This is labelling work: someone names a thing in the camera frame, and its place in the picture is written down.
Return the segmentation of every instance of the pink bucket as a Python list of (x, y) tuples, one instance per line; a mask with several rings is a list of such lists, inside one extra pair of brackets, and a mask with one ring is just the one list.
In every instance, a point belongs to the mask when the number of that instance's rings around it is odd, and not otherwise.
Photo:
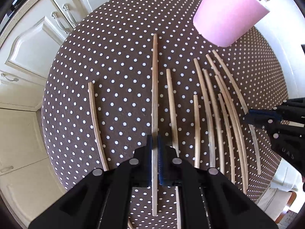
[(228, 47), (268, 13), (259, 0), (202, 0), (193, 24), (209, 42)]

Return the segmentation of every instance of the curved wooden stick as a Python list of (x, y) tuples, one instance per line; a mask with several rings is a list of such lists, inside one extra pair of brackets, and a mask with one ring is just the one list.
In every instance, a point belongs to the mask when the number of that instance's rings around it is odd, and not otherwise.
[[(249, 112), (247, 104), (244, 100), (244, 97), (242, 96), (242, 93), (239, 90), (239, 87), (237, 86), (235, 79), (233, 78), (233, 76), (231, 75), (229, 69), (227, 68), (227, 66), (225, 65), (225, 63), (223, 62), (223, 60), (220, 58), (220, 56), (218, 55), (218, 53), (213, 50), (212, 51), (214, 53), (214, 56), (217, 58), (217, 60), (219, 61), (219, 63), (221, 64), (222, 68), (224, 69), (225, 73), (227, 74), (236, 94), (237, 97), (240, 101), (240, 104), (242, 105), (242, 109), (244, 110), (245, 115)], [(253, 139), (253, 144), (254, 144), (254, 151), (255, 151), (255, 157), (256, 157), (256, 164), (257, 164), (257, 174), (260, 175), (262, 172), (261, 169), (261, 163), (260, 163), (260, 148), (258, 146), (258, 142), (257, 142), (257, 138), (256, 138), (256, 134), (255, 134), (255, 129), (253, 125), (249, 124), (249, 129), (251, 132), (251, 136)]]
[(201, 87), (201, 92), (203, 96), (204, 108), (206, 113), (206, 120), (208, 125), (208, 133), (209, 133), (209, 158), (210, 158), (210, 167), (216, 167), (216, 157), (215, 157), (215, 138), (214, 138), (214, 128), (213, 128), (213, 119), (211, 108), (209, 105), (209, 97), (206, 91), (203, 75), (201, 69), (199, 67), (199, 63), (197, 59), (194, 59), (197, 75), (199, 78), (199, 83)]
[[(168, 103), (170, 107), (170, 123), (172, 130), (173, 148), (176, 150), (177, 156), (179, 157), (176, 108), (175, 108), (175, 100), (173, 97), (173, 83), (171, 79), (170, 69), (166, 69), (166, 80), (167, 80)], [(181, 229), (181, 209), (180, 209), (180, 197), (179, 197), (178, 186), (175, 187), (175, 190), (176, 190), (177, 229)]]
[(172, 84), (170, 69), (166, 69), (166, 80), (167, 80), (168, 103), (169, 103), (169, 107), (170, 107), (170, 123), (171, 123), (171, 130), (172, 130), (173, 148), (175, 148), (177, 156), (179, 157), (176, 108), (175, 108), (175, 101), (174, 101), (174, 97), (173, 97), (173, 84)]
[(152, 53), (152, 216), (158, 206), (158, 36), (153, 36)]
[(228, 107), (228, 110), (229, 110), (229, 112), (232, 112), (232, 115), (233, 115), (233, 116), (230, 115), (230, 119), (235, 120), (236, 124), (237, 124), (237, 131), (234, 130), (234, 134), (235, 134), (235, 138), (236, 138), (236, 144), (241, 147), (241, 154), (242, 154), (242, 157), (244, 159), (243, 162), (244, 162), (244, 167), (245, 167), (245, 170), (246, 170), (246, 172), (245, 172), (246, 186), (248, 188), (248, 162), (247, 162), (247, 154), (246, 154), (246, 145), (245, 145), (245, 140), (244, 140), (244, 137), (243, 137), (243, 134), (242, 134), (242, 127), (240, 125), (239, 117), (238, 117), (237, 111), (235, 109), (235, 106), (233, 104), (231, 95), (228, 91), (228, 88), (227, 88), (224, 80), (222, 79), (222, 76), (221, 76), (220, 72), (218, 71), (217, 67), (215, 66), (214, 62), (212, 61), (211, 57), (208, 54), (206, 55), (206, 58), (208, 59), (208, 62), (212, 66), (215, 74), (219, 77), (219, 81), (224, 88), (225, 95), (228, 97), (229, 104), (227, 104), (227, 107), (230, 105), (231, 109), (229, 109), (229, 107)]
[(220, 107), (222, 108), (222, 116), (225, 122), (225, 128), (227, 132), (228, 138), (228, 146), (229, 146), (229, 154), (230, 154), (230, 166), (231, 166), (231, 182), (235, 184), (235, 162), (234, 162), (234, 150), (233, 150), (233, 142), (232, 142), (232, 134), (230, 129), (229, 118), (227, 114), (227, 110), (225, 107), (224, 100), (222, 99), (222, 95), (218, 94)]
[[(88, 83), (88, 92), (89, 92), (89, 103), (90, 103), (90, 112), (91, 112), (91, 118), (92, 118), (92, 124), (93, 124), (93, 130), (94, 130), (94, 136), (96, 138), (97, 148), (99, 151), (99, 155), (102, 161), (102, 166), (104, 171), (108, 171), (108, 163), (105, 156), (103, 143), (100, 135), (100, 128), (99, 123), (97, 120), (97, 114), (96, 114), (96, 105), (95, 105), (95, 99), (94, 99), (94, 87), (93, 83)], [(132, 223), (130, 222), (130, 219), (128, 219), (128, 227), (129, 229), (133, 229)]]
[(198, 96), (194, 95), (194, 119), (195, 119), (195, 168), (200, 168), (200, 117)]
[(212, 108), (214, 111), (214, 118), (215, 118), (215, 124), (216, 124), (216, 132), (217, 132), (217, 140), (218, 140), (218, 150), (219, 150), (219, 165), (220, 165), (220, 172), (222, 174), (225, 174), (225, 150), (224, 150), (224, 140), (222, 138), (222, 125), (220, 123), (220, 116), (219, 116), (219, 110), (218, 110), (218, 104), (216, 100), (216, 96), (214, 93), (213, 85), (208, 73), (208, 70), (203, 70), (203, 74), (205, 77), (205, 81), (208, 87), (209, 96), (212, 102)]
[(246, 182), (246, 177), (247, 177), (246, 172), (247, 171), (245, 169), (244, 158), (243, 158), (242, 149), (241, 149), (242, 146), (241, 146), (241, 144), (239, 142), (239, 138), (238, 138), (237, 121), (235, 120), (233, 109), (231, 107), (229, 98), (226, 95), (225, 89), (222, 86), (222, 83), (220, 82), (219, 77), (217, 75), (215, 76), (215, 79), (216, 79), (216, 82), (219, 86), (220, 92), (221, 92), (221, 94), (222, 94), (222, 96), (225, 100), (225, 103), (227, 105), (228, 112), (229, 112), (229, 115), (230, 115), (230, 119), (231, 119), (231, 122), (232, 122), (232, 127), (233, 127), (233, 131), (234, 131), (234, 134), (235, 134), (236, 145), (237, 145), (237, 149), (238, 149), (240, 169), (241, 169), (241, 172), (242, 172), (242, 189), (243, 189), (244, 194), (246, 194), (247, 193), (247, 188), (248, 188), (247, 187), (247, 182)]

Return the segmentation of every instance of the round table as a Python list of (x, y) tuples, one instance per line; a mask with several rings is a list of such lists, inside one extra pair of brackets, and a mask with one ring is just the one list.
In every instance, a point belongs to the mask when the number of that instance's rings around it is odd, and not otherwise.
[[(51, 163), (61, 183), (71, 189), (94, 168), (101, 168), (90, 114), (88, 82), (94, 83), (97, 116), (110, 169), (133, 156), (151, 133), (152, 37), (158, 34), (159, 133), (171, 145), (166, 69), (172, 72), (177, 113), (180, 157), (194, 163), (193, 95), (202, 96), (193, 58), (201, 68), (213, 71), (205, 54), (217, 49), (228, 64), (248, 108), (271, 108), (288, 97), (285, 80), (272, 49), (253, 27), (232, 46), (218, 48), (202, 38), (193, 26), (201, 0), (111, 0), (89, 14), (65, 40), (52, 64), (45, 87), (42, 116)], [(256, 200), (270, 183), (280, 158), (270, 150), (264, 130), (256, 129), (262, 174), (248, 125), (233, 87), (229, 88), (243, 128), (248, 157), (249, 189)], [(211, 78), (215, 93), (220, 91)], [(203, 98), (201, 165), (209, 167), (209, 146)], [(225, 172), (230, 178), (226, 133)], [(236, 186), (242, 188), (235, 147)], [(219, 167), (218, 149), (216, 165)], [(174, 188), (159, 187), (158, 216), (151, 215), (151, 189), (134, 188), (130, 218), (135, 228), (175, 228)]]

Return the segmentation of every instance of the metal drawer handle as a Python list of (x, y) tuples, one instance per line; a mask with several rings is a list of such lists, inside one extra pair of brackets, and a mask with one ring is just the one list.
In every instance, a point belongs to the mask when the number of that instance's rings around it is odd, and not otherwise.
[(63, 26), (63, 24), (59, 21), (56, 12), (52, 13), (52, 17), (56, 20), (57, 25), (61, 30), (63, 30), (66, 34), (70, 34), (71, 31)]
[(67, 15), (68, 15), (68, 18), (69, 18), (70, 22), (72, 24), (74, 24), (75, 26), (77, 26), (77, 22), (74, 19), (73, 15), (71, 14), (70, 10), (69, 10), (68, 4), (64, 4), (63, 9), (67, 12)]
[(4, 172), (7, 172), (7, 171), (9, 171), (9, 170), (11, 170), (11, 169), (13, 169), (13, 168), (14, 168), (14, 166), (4, 167), (3, 169), (0, 170), (0, 172), (1, 172), (1, 173), (4, 173)]
[(9, 82), (18, 82), (19, 81), (18, 78), (14, 78), (13, 80), (8, 79), (4, 73), (1, 73), (1, 77), (4, 77)]

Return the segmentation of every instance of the screw head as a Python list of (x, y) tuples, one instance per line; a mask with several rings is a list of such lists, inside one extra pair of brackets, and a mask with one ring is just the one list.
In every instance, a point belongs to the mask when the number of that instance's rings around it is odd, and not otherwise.
[(211, 175), (217, 175), (218, 174), (218, 170), (216, 168), (209, 168), (209, 173)]
[(178, 158), (178, 157), (175, 157), (173, 160), (172, 160), (173, 164), (181, 164), (182, 163), (182, 160), (181, 158)]
[(98, 177), (98, 176), (100, 176), (100, 175), (103, 174), (103, 170), (102, 170), (102, 169), (94, 169), (94, 170), (92, 171), (92, 174), (93, 174), (94, 176)]
[(139, 163), (139, 160), (137, 158), (132, 158), (129, 160), (129, 163), (131, 165), (137, 165)]

